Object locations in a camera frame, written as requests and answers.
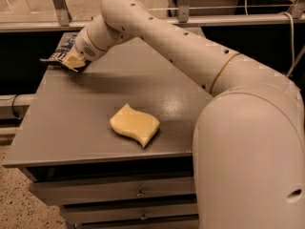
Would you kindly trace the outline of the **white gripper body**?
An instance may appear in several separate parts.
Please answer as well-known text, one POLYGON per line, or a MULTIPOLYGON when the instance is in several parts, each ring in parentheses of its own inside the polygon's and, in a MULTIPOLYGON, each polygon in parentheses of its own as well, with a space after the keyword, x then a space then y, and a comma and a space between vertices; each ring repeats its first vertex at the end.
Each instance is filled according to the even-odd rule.
POLYGON ((106 53, 93 45, 86 28, 83 28, 77 34, 74 46, 75 49, 89 61, 96 61, 106 53))

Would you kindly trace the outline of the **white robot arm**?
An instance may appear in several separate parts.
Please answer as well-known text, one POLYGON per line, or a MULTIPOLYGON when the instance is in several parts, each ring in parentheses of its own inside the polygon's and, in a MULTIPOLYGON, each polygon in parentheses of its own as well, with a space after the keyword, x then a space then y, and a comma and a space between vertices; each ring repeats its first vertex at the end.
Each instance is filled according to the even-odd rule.
POLYGON ((144 40, 212 95, 193 132, 200 229, 305 229, 304 104, 286 75, 160 20, 137 0, 101 0, 76 37, 94 61, 144 40))

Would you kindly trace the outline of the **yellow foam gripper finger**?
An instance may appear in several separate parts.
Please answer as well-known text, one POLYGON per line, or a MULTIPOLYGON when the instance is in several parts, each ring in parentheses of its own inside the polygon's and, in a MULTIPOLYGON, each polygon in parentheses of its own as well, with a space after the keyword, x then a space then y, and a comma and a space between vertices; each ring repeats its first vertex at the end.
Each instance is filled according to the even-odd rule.
POLYGON ((76 70, 86 65, 86 59, 79 54, 67 54, 63 60, 63 64, 70 70, 76 70))

